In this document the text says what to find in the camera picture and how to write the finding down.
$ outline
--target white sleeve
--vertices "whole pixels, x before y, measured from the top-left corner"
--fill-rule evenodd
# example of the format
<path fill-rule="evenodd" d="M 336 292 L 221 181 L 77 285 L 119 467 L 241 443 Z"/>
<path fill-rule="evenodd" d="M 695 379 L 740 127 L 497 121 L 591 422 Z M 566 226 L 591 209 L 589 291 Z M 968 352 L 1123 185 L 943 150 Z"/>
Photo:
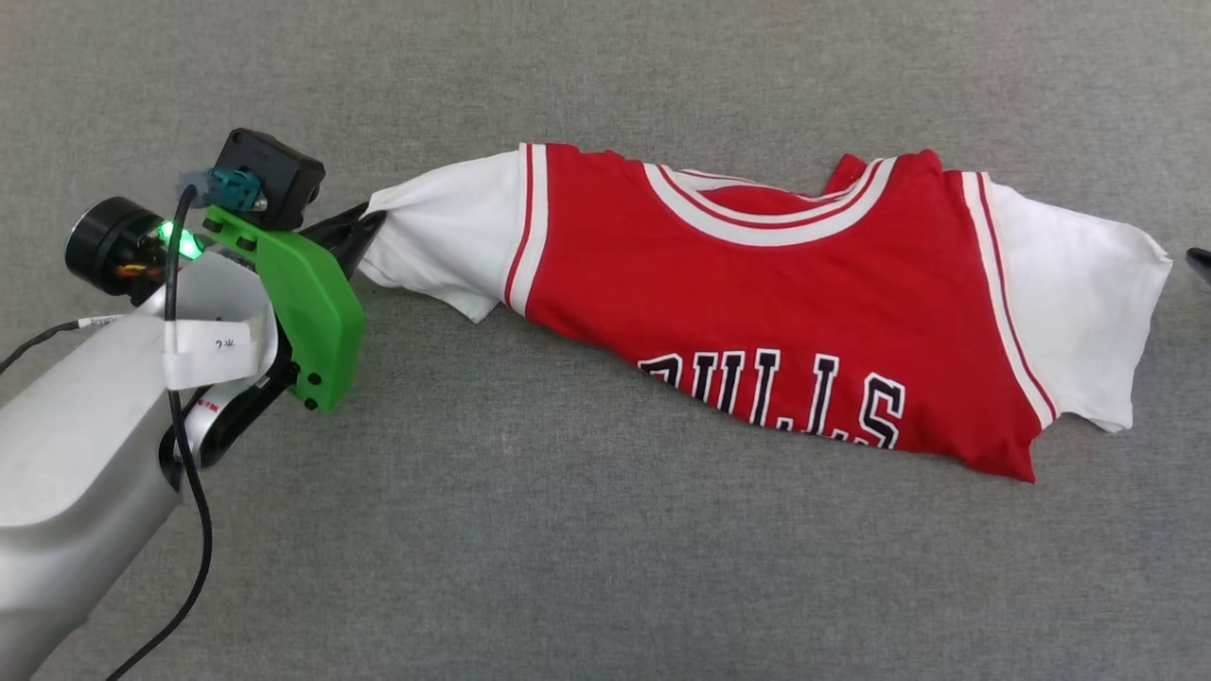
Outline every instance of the white sleeve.
<path fill-rule="evenodd" d="M 983 176 L 1009 316 L 1055 406 L 1131 428 L 1131 382 L 1172 261 L 1118 222 L 1033 201 Z"/>
<path fill-rule="evenodd" d="M 388 214 L 362 273 L 482 321 L 504 299 L 521 240 L 520 156 L 509 151 L 443 166 L 375 191 L 367 212 Z"/>

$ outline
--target red stripe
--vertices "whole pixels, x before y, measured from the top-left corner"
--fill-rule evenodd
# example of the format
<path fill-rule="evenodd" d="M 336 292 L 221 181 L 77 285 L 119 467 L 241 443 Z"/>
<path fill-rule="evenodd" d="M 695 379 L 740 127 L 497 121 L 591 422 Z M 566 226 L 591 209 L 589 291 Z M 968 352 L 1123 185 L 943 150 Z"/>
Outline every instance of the red stripe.
<path fill-rule="evenodd" d="M 997 259 L 997 279 L 1000 281 L 1000 299 L 1001 304 L 1005 305 L 1005 320 L 1009 322 L 1009 332 L 1014 337 L 1014 348 L 1017 350 L 1017 356 L 1022 361 L 1022 368 L 1026 370 L 1026 376 L 1031 377 L 1031 383 L 1038 388 L 1039 395 L 1043 395 L 1043 401 L 1048 404 L 1048 410 L 1051 412 L 1051 420 L 1055 420 L 1058 418 L 1056 407 L 1051 404 L 1051 397 L 1048 396 L 1048 391 L 1043 389 L 1043 384 L 1039 383 L 1038 378 L 1034 378 L 1034 372 L 1031 371 L 1031 365 L 1026 361 L 1026 353 L 1022 351 L 1022 343 L 1017 339 L 1017 330 L 1014 328 L 1014 317 L 1009 314 L 1009 292 L 1005 287 L 1004 268 L 1000 264 L 1000 245 L 997 242 L 997 229 L 993 227 L 992 222 L 992 208 L 988 207 L 988 195 L 985 191 L 983 174 L 976 173 L 976 179 L 980 182 L 980 204 L 985 210 L 985 221 L 988 223 L 988 234 L 992 235 L 992 252 L 993 257 Z"/>
<path fill-rule="evenodd" d="M 517 265 L 522 262 L 522 253 L 529 242 L 530 218 L 534 214 L 534 147 L 526 145 L 526 223 L 522 227 L 522 240 L 517 244 L 517 253 L 513 254 L 513 265 L 509 268 L 509 280 L 505 282 L 505 301 L 509 307 L 513 307 L 513 279 L 517 276 Z"/>
<path fill-rule="evenodd" d="M 664 178 L 665 178 L 665 182 L 667 182 L 668 185 L 673 188 L 673 191 L 677 191 L 678 194 L 681 194 L 683 199 L 685 199 L 687 201 L 689 201 L 690 204 L 693 204 L 694 207 L 696 207 L 698 210 L 702 211 L 704 213 L 707 213 L 707 214 L 710 214 L 710 216 L 712 216 L 712 217 L 714 217 L 717 219 L 722 219 L 724 222 L 728 222 L 728 223 L 731 223 L 731 224 L 735 224 L 735 225 L 739 225 L 739 227 L 756 227 L 756 228 L 759 228 L 759 229 L 780 229 L 780 228 L 785 228 L 785 227 L 802 227 L 804 224 L 811 224 L 814 222 L 820 222 L 822 219 L 831 218 L 831 217 L 836 216 L 837 213 L 840 213 L 840 212 L 845 211 L 846 208 L 849 208 L 850 206 L 853 206 L 855 202 L 857 202 L 857 200 L 861 199 L 863 194 L 866 194 L 866 190 L 869 189 L 871 184 L 874 182 L 874 174 L 879 170 L 878 166 L 882 165 L 882 164 L 883 164 L 883 161 L 878 161 L 877 164 L 874 164 L 871 167 L 871 172 L 867 176 L 866 183 L 862 185 L 862 188 L 859 189 L 857 193 L 855 193 L 853 196 L 850 196 L 849 199 L 846 199 L 845 202 L 842 206 L 837 207 L 836 210 L 832 210 L 832 211 L 828 211 L 827 213 L 822 213 L 822 214 L 819 214 L 819 216 L 815 216 L 815 217 L 810 217 L 810 218 L 803 218 L 803 219 L 798 219 L 798 221 L 793 221 L 793 222 L 781 222 L 781 223 L 748 222 L 748 221 L 735 219 L 735 218 L 721 214 L 721 213 L 711 210 L 710 207 L 704 206 L 701 202 L 699 202 L 688 191 L 685 191 L 681 187 L 677 187 L 677 184 L 668 176 L 668 172 L 664 168 L 664 166 L 660 167 L 660 174 L 662 174 Z"/>

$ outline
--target white stripe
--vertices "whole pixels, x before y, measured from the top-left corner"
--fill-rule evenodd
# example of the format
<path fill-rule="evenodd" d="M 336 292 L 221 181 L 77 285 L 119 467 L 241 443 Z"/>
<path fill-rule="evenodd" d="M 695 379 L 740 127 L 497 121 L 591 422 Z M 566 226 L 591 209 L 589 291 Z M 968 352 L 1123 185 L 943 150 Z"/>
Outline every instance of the white stripe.
<path fill-rule="evenodd" d="M 753 182 L 751 179 L 745 179 L 742 177 L 730 177 L 727 174 L 712 174 L 708 177 L 702 177 L 701 174 L 693 174 L 699 171 L 693 171 L 691 173 L 687 171 L 673 170 L 668 166 L 664 166 L 664 168 L 668 171 L 668 174 L 672 177 L 673 184 L 681 187 L 682 189 L 689 191 L 690 194 L 699 194 L 701 191 L 710 191 L 712 189 L 723 189 L 727 187 L 753 187 L 758 189 L 773 189 L 775 191 L 784 191 L 786 194 L 790 194 L 791 196 L 794 196 L 796 199 L 804 201 L 805 204 L 817 204 L 820 201 L 830 201 L 832 199 L 843 196 L 849 193 L 849 188 L 845 188 L 842 189 L 840 191 L 833 191 L 831 194 L 823 194 L 821 196 L 809 196 L 807 194 L 796 194 L 793 191 L 787 191 L 781 187 L 774 187 L 771 184 L 762 184 L 759 182 Z M 706 196 L 699 196 L 699 200 L 704 202 L 710 201 Z"/>
<path fill-rule="evenodd" d="M 546 145 L 529 145 L 533 182 L 530 193 L 530 231 L 529 239 L 522 245 L 522 259 L 517 263 L 517 273 L 513 275 L 513 288 L 510 304 L 522 316 L 526 315 L 526 304 L 529 302 L 530 290 L 534 286 L 534 275 L 543 259 L 543 248 L 546 247 L 547 205 L 546 205 Z M 522 219 L 526 213 L 524 199 L 521 205 Z"/>
<path fill-rule="evenodd" d="M 985 217 L 983 201 L 980 200 L 980 181 L 974 172 L 963 173 L 963 198 L 968 204 L 971 222 L 976 228 L 976 241 L 980 244 L 980 259 L 983 263 L 985 277 L 988 281 L 988 297 L 992 298 L 992 311 L 997 319 L 997 331 L 1000 332 L 1000 342 L 1005 349 L 1005 356 L 1009 357 L 1009 366 L 1014 370 L 1014 378 L 1017 379 L 1017 384 L 1022 388 L 1027 401 L 1031 402 L 1035 416 L 1039 417 L 1039 425 L 1046 428 L 1052 420 L 1051 408 L 1048 407 L 1048 401 L 1043 396 L 1043 393 L 1039 391 L 1026 372 L 1022 355 L 1017 350 L 1017 343 L 1014 342 L 1009 310 L 1005 309 L 1000 268 L 997 263 L 997 252 L 993 248 L 992 227 Z"/>
<path fill-rule="evenodd" d="M 862 177 L 854 183 L 849 191 L 846 191 L 846 199 L 844 200 L 848 200 L 854 193 L 861 191 L 862 187 L 866 185 L 867 178 L 871 177 L 871 173 L 874 173 L 871 185 L 867 187 L 866 193 L 862 194 L 862 196 L 855 201 L 854 205 L 836 216 L 823 218 L 810 224 L 785 227 L 780 229 L 741 227 L 717 218 L 704 212 L 688 199 L 682 196 L 664 178 L 660 173 L 659 166 L 645 165 L 644 171 L 647 172 L 648 182 L 652 184 L 652 189 L 656 193 L 656 196 L 660 198 L 660 200 L 664 201 L 670 210 L 677 213 L 677 217 L 682 218 L 695 229 L 714 236 L 716 239 L 745 246 L 790 246 L 792 244 L 805 244 L 808 241 L 815 241 L 816 239 L 823 239 L 825 236 L 832 236 L 833 234 L 849 228 L 861 219 L 862 216 L 865 216 L 867 211 L 874 206 L 876 201 L 879 200 L 884 188 L 888 185 L 888 178 L 891 177 L 891 168 L 894 165 L 895 159 L 886 159 L 883 162 L 879 162 L 878 160 L 871 162 L 862 173 Z M 710 205 L 710 202 L 701 199 L 701 196 L 699 196 L 699 199 L 702 200 L 704 204 Z M 776 227 L 779 223 L 796 222 L 826 214 L 837 210 L 838 205 L 843 204 L 844 200 L 827 206 L 821 206 L 819 208 L 813 208 L 810 211 L 802 211 L 785 216 L 757 216 L 740 213 L 723 208 L 722 206 L 712 205 L 711 207 L 716 212 L 734 217 L 735 219 L 765 223 Z"/>

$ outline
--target basketball jersey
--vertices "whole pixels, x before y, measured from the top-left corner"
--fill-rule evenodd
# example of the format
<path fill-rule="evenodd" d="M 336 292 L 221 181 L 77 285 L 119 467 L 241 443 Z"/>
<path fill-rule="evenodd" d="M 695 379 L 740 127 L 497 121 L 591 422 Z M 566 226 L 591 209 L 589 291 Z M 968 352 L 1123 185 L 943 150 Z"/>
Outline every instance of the basketball jersey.
<path fill-rule="evenodd" d="M 753 425 L 1033 481 L 1060 413 L 1114 431 L 1171 261 L 1143 231 L 922 151 L 820 196 L 522 144 L 375 193 L 361 269 L 504 302 Z"/>

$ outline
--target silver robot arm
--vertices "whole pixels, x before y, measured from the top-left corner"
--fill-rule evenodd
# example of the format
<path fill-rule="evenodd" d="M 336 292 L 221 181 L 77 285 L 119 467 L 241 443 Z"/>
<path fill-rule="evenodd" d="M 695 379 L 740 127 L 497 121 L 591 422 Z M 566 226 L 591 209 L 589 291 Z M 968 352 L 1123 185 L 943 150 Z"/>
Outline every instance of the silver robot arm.
<path fill-rule="evenodd" d="M 162 301 L 98 331 L 0 408 L 0 681 L 33 676 L 182 500 L 161 464 L 172 425 Z M 222 256 L 180 273 L 179 319 L 248 319 L 268 305 L 260 279 Z M 268 367 L 277 342 L 265 336 Z M 262 378 L 210 388 L 207 408 L 186 418 L 191 450 Z"/>

